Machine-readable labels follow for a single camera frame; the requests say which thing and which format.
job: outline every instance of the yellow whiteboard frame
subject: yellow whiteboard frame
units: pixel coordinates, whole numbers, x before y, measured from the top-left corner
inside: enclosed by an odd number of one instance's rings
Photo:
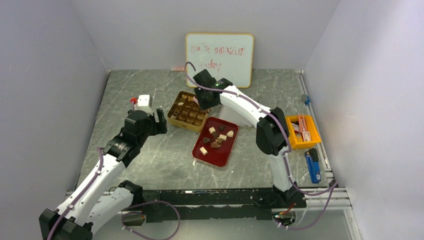
[[[239,87],[240,89],[247,89],[248,87],[251,86],[252,84],[252,66],[253,66],[253,53],[254,53],[254,46],[255,46],[255,37],[253,36],[253,34],[250,33],[216,33],[216,32],[189,32],[185,35],[185,62],[187,62],[189,60],[189,56],[187,54],[187,37],[189,35],[249,35],[252,37],[252,57],[251,57],[251,64],[250,64],[250,79],[249,79],[249,85],[248,86],[243,86],[243,87]],[[196,88],[195,86],[190,86],[189,85],[189,79],[185,78],[185,84],[187,84],[187,86],[189,88]]]

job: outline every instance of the gray wall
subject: gray wall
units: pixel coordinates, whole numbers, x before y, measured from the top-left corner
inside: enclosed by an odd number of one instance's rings
[[[251,33],[253,67],[304,69],[340,0],[71,0],[109,69],[168,69],[189,32]]]
[[[424,239],[424,2],[343,0],[305,69],[365,240]]]
[[[68,0],[0,3],[0,239],[41,239],[81,169],[107,72]]]

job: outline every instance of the purple cable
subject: purple cable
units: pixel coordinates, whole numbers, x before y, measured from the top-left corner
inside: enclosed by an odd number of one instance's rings
[[[199,85],[199,84],[197,84],[196,83],[196,81],[194,81],[190,76],[189,76],[189,74],[187,73],[187,65],[191,65],[191,67],[194,69],[194,71],[196,71],[196,67],[193,65],[193,63],[191,63],[190,61],[187,61],[185,64],[184,64],[184,73],[185,73],[185,76],[187,77],[187,79],[191,82],[191,83],[193,83],[195,86],[197,86],[198,88],[200,88],[200,89],[204,89],[204,90],[208,90],[208,91],[214,91],[214,92],[220,92],[220,93],[227,93],[227,94],[232,94],[232,95],[236,95],[237,96],[237,93],[236,92],[233,92],[233,91],[228,91],[228,90],[223,90],[223,89],[214,89],[214,88],[209,88],[209,87],[205,87],[205,86],[201,86],[201,85]],[[253,100],[251,100],[251,99],[249,99],[248,97],[246,97],[246,96],[244,96],[244,95],[239,95],[239,97],[241,97],[242,99],[244,99],[244,100],[246,100],[246,101],[248,101],[249,103],[251,103],[253,106],[255,106],[257,109],[260,109],[260,107],[253,101]],[[287,178],[288,178],[288,180],[290,181],[290,183],[291,183],[291,185],[297,190],[297,191],[299,191],[300,193],[302,193],[302,194],[304,194],[304,195],[307,195],[307,196],[318,196],[318,195],[321,195],[321,194],[324,194],[324,193],[327,193],[328,191],[331,191],[330,192],[330,195],[328,196],[328,200],[327,200],[327,202],[326,202],[326,204],[325,204],[325,206],[324,206],[324,209],[322,210],[322,212],[321,212],[321,214],[318,216],[318,218],[317,218],[317,220],[315,220],[312,224],[310,224],[310,225],[308,225],[308,226],[306,226],[306,227],[296,227],[296,228],[294,228],[293,230],[302,230],[302,229],[306,229],[306,228],[310,228],[311,226],[313,226],[315,223],[317,223],[317,221],[321,218],[321,216],[322,216],[322,214],[324,214],[324,212],[326,211],[326,209],[327,209],[327,206],[329,205],[329,202],[330,202],[330,198],[331,198],[331,195],[332,195],[332,193],[333,193],[333,190],[334,190],[334,188],[337,186],[337,181],[331,186],[331,187],[329,187],[329,188],[327,188],[326,190],[324,190],[324,191],[320,191],[320,192],[317,192],[317,193],[308,193],[308,192],[306,192],[306,191],[303,191],[303,190],[301,190],[298,186],[296,186],[295,185],[295,183],[293,182],[293,180],[292,180],[292,178],[291,178],[291,175],[290,175],[290,172],[289,172],[289,163],[288,163],[288,161],[287,161],[287,159],[286,159],[286,154],[287,153],[290,153],[293,149],[292,149],[292,145],[290,144],[290,141],[289,141],[289,139],[287,138],[287,134],[286,134],[286,132],[284,131],[284,129],[283,129],[283,126],[281,126],[281,123],[280,123],[280,121],[278,121],[278,119],[274,116],[274,115],[272,115],[271,113],[269,113],[269,112],[267,112],[266,110],[264,110],[264,109],[261,109],[261,112],[262,113],[264,113],[264,114],[266,114],[266,115],[268,115],[269,117],[271,117],[273,120],[274,120],[274,122],[278,125],[278,128],[280,129],[280,131],[281,131],[281,133],[282,133],[282,136],[284,137],[284,140],[285,140],[285,142],[287,143],[287,146],[288,146],[288,149],[287,150],[285,150],[285,151],[283,151],[282,152],[282,159],[283,159],[283,162],[284,162],[284,165],[285,165],[285,172],[286,172],[286,174],[287,174]]]
[[[98,154],[100,155],[100,164],[98,165],[97,171],[102,171],[103,167],[103,152],[100,149],[100,147],[97,148]],[[53,234],[55,233],[55,230],[58,228],[59,224],[61,223],[62,219],[69,213],[71,210],[70,205],[75,206],[75,204],[80,200],[80,198],[87,192],[89,188],[93,185],[93,183],[96,181],[99,174],[97,171],[94,173],[94,176],[91,178],[91,180],[88,182],[88,184],[82,189],[82,191],[73,199],[73,201],[66,207],[65,211],[59,216],[57,221],[54,223],[53,227],[51,228],[50,232],[48,233],[47,240],[52,240]]]
[[[124,214],[124,215],[122,216],[122,218],[121,218],[121,223],[122,223],[123,228],[124,228],[125,230],[127,230],[127,231],[129,231],[129,232],[131,232],[131,233],[133,233],[133,234],[135,234],[135,235],[137,235],[137,236],[139,236],[139,237],[142,237],[142,238],[144,238],[144,239],[147,239],[147,240],[169,240],[169,239],[173,238],[173,237],[175,236],[175,234],[177,234],[178,229],[180,228],[180,224],[181,224],[181,216],[180,216],[180,213],[178,212],[177,208],[176,208],[175,206],[173,206],[171,203],[169,203],[169,202],[167,202],[167,201],[161,201],[161,200],[156,200],[156,201],[147,201],[147,202],[143,202],[143,203],[140,203],[140,204],[137,204],[137,205],[129,206],[129,207],[127,207],[126,209],[132,209],[132,208],[141,207],[141,206],[148,205],[148,204],[157,204],[157,203],[159,203],[159,204],[166,204],[166,205],[170,206],[170,207],[171,207],[171,208],[175,211],[175,213],[176,213],[176,216],[177,216],[177,218],[178,218],[178,224],[177,224],[176,229],[175,229],[175,231],[173,232],[173,234],[171,234],[171,236],[169,236],[169,237],[167,237],[167,238],[164,238],[164,239],[154,239],[154,238],[150,238],[150,237],[148,237],[148,236],[145,236],[145,235],[143,235],[143,234],[141,234],[141,233],[139,233],[139,232],[137,232],[137,231],[134,231],[134,230],[132,230],[131,228],[129,228],[129,227],[127,227],[127,226],[125,226],[125,224],[124,224],[124,218],[125,218],[126,216],[128,216],[128,215],[134,215],[134,214],[140,214],[140,215],[142,215],[142,213],[141,213],[141,212],[136,212],[136,211],[128,212],[128,213],[126,213],[126,214]]]

